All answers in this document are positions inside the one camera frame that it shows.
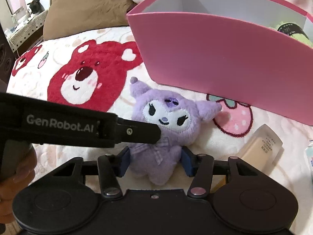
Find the person's left hand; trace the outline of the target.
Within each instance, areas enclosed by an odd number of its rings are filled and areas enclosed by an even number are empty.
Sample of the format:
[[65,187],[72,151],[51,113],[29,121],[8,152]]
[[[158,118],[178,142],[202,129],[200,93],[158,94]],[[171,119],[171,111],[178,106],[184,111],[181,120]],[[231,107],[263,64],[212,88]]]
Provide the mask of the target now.
[[1,182],[1,223],[8,224],[14,221],[12,203],[18,192],[27,187],[35,177],[37,155],[32,146],[24,159],[17,166],[13,176]]

